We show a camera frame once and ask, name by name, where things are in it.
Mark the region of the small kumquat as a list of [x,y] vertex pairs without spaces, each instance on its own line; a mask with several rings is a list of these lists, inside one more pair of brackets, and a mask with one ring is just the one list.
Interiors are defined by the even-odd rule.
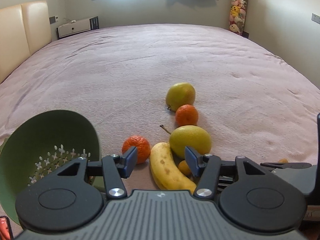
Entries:
[[181,161],[178,165],[178,169],[181,173],[183,173],[186,177],[189,177],[192,175],[192,172],[185,160]]
[[289,161],[286,158],[280,159],[278,163],[288,163]]

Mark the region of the yellow-green pear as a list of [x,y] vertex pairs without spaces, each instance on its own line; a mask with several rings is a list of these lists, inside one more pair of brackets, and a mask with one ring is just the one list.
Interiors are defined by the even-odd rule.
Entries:
[[183,105],[193,105],[195,96],[195,88],[190,83],[176,83],[169,88],[165,102],[168,110],[175,112]]
[[184,159],[186,147],[192,147],[201,155],[210,153],[212,139],[210,134],[199,126],[186,125],[169,132],[164,125],[160,125],[169,135],[169,145],[179,158]]

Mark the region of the orange mandarin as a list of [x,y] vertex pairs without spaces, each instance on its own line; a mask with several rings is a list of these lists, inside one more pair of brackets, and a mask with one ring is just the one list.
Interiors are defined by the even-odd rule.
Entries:
[[137,148],[137,164],[146,162],[151,153],[148,140],[139,135],[128,137],[123,143],[122,153],[125,153],[132,146]]
[[197,125],[199,114],[193,105],[183,105],[175,113],[175,121],[178,126]]

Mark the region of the yellow banana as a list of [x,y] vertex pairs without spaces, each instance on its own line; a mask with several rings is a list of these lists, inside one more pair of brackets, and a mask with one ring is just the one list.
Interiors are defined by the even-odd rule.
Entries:
[[151,149],[150,170],[161,190],[188,190],[193,194],[196,189],[196,184],[176,166],[170,145],[166,142],[159,142]]

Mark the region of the green colander bowl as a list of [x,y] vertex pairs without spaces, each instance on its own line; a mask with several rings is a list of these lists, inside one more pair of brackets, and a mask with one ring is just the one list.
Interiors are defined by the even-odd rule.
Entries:
[[17,195],[77,157],[101,159],[96,130],[81,114],[53,110],[24,122],[1,146],[1,207],[5,214],[18,223]]

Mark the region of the pink bed blanket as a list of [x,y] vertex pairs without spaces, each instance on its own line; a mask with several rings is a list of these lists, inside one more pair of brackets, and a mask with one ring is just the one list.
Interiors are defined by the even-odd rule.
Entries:
[[132,134],[173,128],[170,86],[196,90],[212,152],[257,161],[316,160],[319,89],[280,57],[220,28],[156,24],[89,31],[49,43],[1,84],[1,137],[28,118],[70,109],[97,130],[102,154]]

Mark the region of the red phone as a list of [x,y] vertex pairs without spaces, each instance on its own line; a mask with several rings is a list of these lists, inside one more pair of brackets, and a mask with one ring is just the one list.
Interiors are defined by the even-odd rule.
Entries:
[[0,240],[12,240],[14,239],[10,220],[7,216],[0,217]]

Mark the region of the white bedside cabinet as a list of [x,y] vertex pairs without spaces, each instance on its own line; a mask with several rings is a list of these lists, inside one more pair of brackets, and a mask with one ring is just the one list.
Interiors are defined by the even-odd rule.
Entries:
[[98,16],[82,20],[73,20],[69,23],[57,27],[57,37],[58,39],[61,39],[96,29],[99,29]]

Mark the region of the plush toy hanging rack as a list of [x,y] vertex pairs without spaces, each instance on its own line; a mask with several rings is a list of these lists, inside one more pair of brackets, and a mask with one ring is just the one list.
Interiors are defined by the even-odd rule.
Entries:
[[231,0],[229,30],[242,36],[244,32],[248,0]]

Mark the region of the cream leather headboard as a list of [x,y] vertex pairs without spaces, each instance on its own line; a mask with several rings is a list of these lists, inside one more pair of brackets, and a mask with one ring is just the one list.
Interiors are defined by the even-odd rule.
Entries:
[[34,53],[52,42],[46,1],[1,9],[1,82]]

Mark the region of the white wall socket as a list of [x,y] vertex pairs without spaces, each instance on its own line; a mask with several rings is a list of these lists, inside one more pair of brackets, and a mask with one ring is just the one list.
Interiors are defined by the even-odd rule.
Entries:
[[312,13],[312,15],[311,15],[311,20],[313,22],[316,22],[316,23],[320,24],[320,16],[318,16],[318,15],[316,15],[314,13]]

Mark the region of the wall switch panel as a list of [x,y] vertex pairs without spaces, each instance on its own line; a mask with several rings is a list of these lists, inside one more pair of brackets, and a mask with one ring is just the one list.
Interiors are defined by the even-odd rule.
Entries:
[[59,21],[59,17],[58,17],[58,16],[51,16],[51,17],[49,18],[50,24],[57,23],[58,21]]

